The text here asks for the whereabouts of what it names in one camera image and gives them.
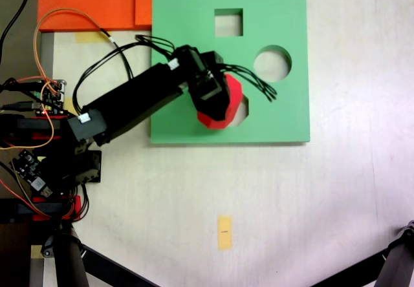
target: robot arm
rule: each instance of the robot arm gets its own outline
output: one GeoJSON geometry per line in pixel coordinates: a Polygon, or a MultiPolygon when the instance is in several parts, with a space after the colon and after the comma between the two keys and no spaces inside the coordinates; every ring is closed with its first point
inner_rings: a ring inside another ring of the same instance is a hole
{"type": "Polygon", "coordinates": [[[81,115],[68,119],[71,131],[77,142],[93,138],[101,146],[178,98],[186,88],[198,111],[213,120],[225,120],[230,94],[224,73],[217,68],[222,62],[215,52],[199,54],[196,48],[180,47],[167,64],[156,64],[84,106],[81,115]]]}

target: green board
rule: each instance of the green board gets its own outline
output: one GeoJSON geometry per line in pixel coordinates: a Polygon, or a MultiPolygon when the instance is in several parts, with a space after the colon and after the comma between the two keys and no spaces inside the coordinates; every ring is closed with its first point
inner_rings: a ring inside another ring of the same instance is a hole
{"type": "MultiPolygon", "coordinates": [[[[152,115],[152,143],[309,141],[306,0],[153,0],[153,35],[177,47],[188,44],[200,52],[214,50],[226,63],[253,71],[261,49],[275,45],[289,53],[292,67],[285,79],[271,83],[278,92],[278,99],[272,103],[236,76],[249,100],[249,115],[238,127],[206,128],[197,120],[186,93],[152,115]],[[223,9],[243,11],[242,36],[215,36],[215,14],[223,9]]],[[[165,60],[153,52],[152,62],[165,60]]]]}

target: orange cable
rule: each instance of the orange cable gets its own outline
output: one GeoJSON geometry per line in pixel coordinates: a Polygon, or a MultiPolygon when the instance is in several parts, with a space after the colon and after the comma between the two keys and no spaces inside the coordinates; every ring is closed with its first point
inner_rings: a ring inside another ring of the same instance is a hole
{"type": "MultiPolygon", "coordinates": [[[[34,31],[33,52],[34,52],[34,59],[36,61],[36,65],[38,66],[39,72],[40,72],[41,76],[43,77],[43,79],[45,80],[46,84],[48,84],[48,85],[49,85],[49,81],[47,80],[45,70],[41,66],[40,59],[39,59],[39,54],[38,54],[38,47],[37,47],[37,45],[38,45],[38,33],[39,33],[40,26],[44,22],[44,20],[46,20],[49,16],[51,16],[52,14],[55,14],[56,12],[74,12],[74,13],[77,13],[77,14],[81,14],[84,17],[91,20],[96,25],[96,27],[101,29],[101,26],[98,24],[98,22],[96,22],[89,14],[87,14],[86,12],[81,11],[79,9],[75,9],[75,8],[57,8],[57,9],[53,9],[53,10],[49,11],[48,13],[46,13],[40,19],[40,21],[39,21],[39,23],[36,26],[36,29],[34,31]]],[[[49,85],[49,89],[54,91],[54,89],[50,85],[49,85]]]]}
{"type": "MultiPolygon", "coordinates": [[[[48,84],[49,84],[49,83],[45,83],[45,85],[44,85],[44,86],[43,86],[43,88],[41,89],[41,92],[40,92],[40,99],[42,99],[42,98],[43,98],[43,91],[45,90],[45,88],[46,88],[46,86],[47,86],[48,84]]],[[[33,148],[40,148],[40,147],[46,146],[47,144],[49,144],[49,143],[53,140],[53,137],[54,137],[54,126],[53,126],[52,120],[50,119],[50,116],[49,116],[49,114],[47,113],[47,110],[46,110],[46,108],[45,108],[44,104],[41,104],[41,106],[42,106],[43,110],[45,111],[45,114],[46,114],[47,120],[49,120],[50,126],[51,126],[51,128],[52,128],[52,134],[51,134],[51,136],[50,136],[49,140],[48,140],[47,142],[45,142],[45,143],[43,143],[43,144],[41,144],[41,145],[37,145],[37,146],[13,146],[13,147],[8,147],[8,148],[2,148],[2,147],[0,147],[0,150],[11,150],[11,149],[17,149],[17,148],[22,148],[22,149],[33,149],[33,148]]]]}

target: black cable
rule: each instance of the black cable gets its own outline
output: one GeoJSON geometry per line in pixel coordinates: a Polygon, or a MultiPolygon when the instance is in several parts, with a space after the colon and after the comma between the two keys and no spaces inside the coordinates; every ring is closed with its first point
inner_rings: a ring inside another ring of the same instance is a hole
{"type": "MultiPolygon", "coordinates": [[[[14,78],[8,78],[3,85],[0,85],[0,93],[2,93],[4,90],[7,90],[7,86],[10,83],[13,83],[13,82],[19,84],[18,82],[16,82],[16,79],[14,79],[14,78]]],[[[67,111],[65,109],[62,109],[62,108],[58,107],[57,105],[55,105],[53,103],[49,103],[48,101],[43,101],[43,100],[39,99],[38,97],[34,96],[30,92],[20,91],[20,90],[15,90],[15,91],[16,92],[22,92],[24,95],[28,96],[29,98],[32,98],[33,100],[35,100],[38,103],[42,103],[42,104],[44,104],[46,106],[52,107],[53,109],[57,109],[59,111],[63,111],[64,113],[67,113],[67,111]]]]}
{"type": "Polygon", "coordinates": [[[250,84],[252,84],[255,88],[261,91],[269,101],[276,100],[276,96],[278,93],[276,92],[275,88],[269,85],[267,82],[263,81],[259,78],[256,74],[254,74],[251,70],[247,69],[246,67],[240,65],[231,65],[231,64],[218,64],[219,70],[223,72],[233,72],[238,76],[242,77],[250,84]]]}
{"type": "Polygon", "coordinates": [[[25,8],[26,3],[27,3],[27,0],[23,0],[23,2],[20,5],[19,10],[16,12],[13,19],[9,22],[9,24],[7,24],[7,27],[5,28],[4,32],[1,34],[1,37],[0,37],[0,65],[1,65],[1,58],[3,56],[3,43],[6,39],[6,35],[7,35],[8,31],[12,28],[13,24],[18,19],[18,17],[20,16],[23,9],[25,8]]]}
{"type": "MultiPolygon", "coordinates": [[[[100,30],[101,30],[101,32],[103,32],[109,38],[109,40],[111,40],[111,42],[114,44],[115,48],[119,50],[118,44],[112,40],[111,35],[104,28],[101,28],[100,30]]],[[[132,68],[131,68],[127,58],[125,57],[125,54],[120,52],[120,55],[121,55],[122,61],[124,62],[125,69],[127,71],[128,80],[132,80],[134,78],[132,68]]]]}
{"type": "Polygon", "coordinates": [[[81,187],[83,191],[83,204],[80,209],[80,212],[78,213],[79,218],[75,218],[74,222],[81,221],[82,219],[84,219],[89,211],[89,197],[88,197],[88,193],[86,190],[86,185],[82,184],[81,187]]]}
{"type": "Polygon", "coordinates": [[[78,83],[75,86],[75,89],[73,91],[73,95],[72,95],[72,102],[73,102],[73,106],[76,110],[76,112],[78,112],[78,114],[81,113],[82,109],[79,106],[78,103],[78,89],[80,87],[80,85],[85,81],[85,79],[87,77],[89,77],[94,71],[96,71],[97,69],[99,69],[103,64],[107,63],[110,59],[114,58],[116,55],[118,55],[119,53],[122,53],[123,51],[136,47],[136,46],[147,46],[150,48],[153,48],[154,50],[156,50],[157,52],[161,53],[163,56],[165,56],[167,59],[171,58],[171,53],[168,52],[166,49],[160,48],[158,46],[156,46],[155,44],[146,41],[146,40],[140,40],[137,41],[136,43],[129,43],[126,44],[124,46],[119,47],[116,50],[111,51],[110,53],[108,53],[106,56],[104,56],[102,59],[100,59],[99,61],[97,61],[95,64],[91,65],[80,77],[78,83]]]}

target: yellow tape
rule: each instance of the yellow tape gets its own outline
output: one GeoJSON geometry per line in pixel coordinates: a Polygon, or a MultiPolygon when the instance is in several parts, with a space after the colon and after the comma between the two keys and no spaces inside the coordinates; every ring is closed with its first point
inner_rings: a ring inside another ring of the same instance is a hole
{"type": "Polygon", "coordinates": [[[102,32],[75,32],[76,43],[108,43],[108,37],[102,32]]]}
{"type": "Polygon", "coordinates": [[[43,255],[41,254],[41,245],[32,245],[30,247],[30,258],[31,259],[43,259],[43,255]]]}
{"type": "Polygon", "coordinates": [[[76,111],[75,111],[75,107],[73,107],[73,102],[72,102],[72,98],[65,98],[65,101],[64,101],[65,103],[64,103],[64,105],[65,105],[65,110],[67,110],[67,111],[69,111],[69,112],[71,112],[71,113],[73,113],[74,115],[77,115],[76,114],[76,111]]]}
{"type": "Polygon", "coordinates": [[[232,242],[232,218],[231,216],[219,216],[219,250],[230,250],[232,242]]]}

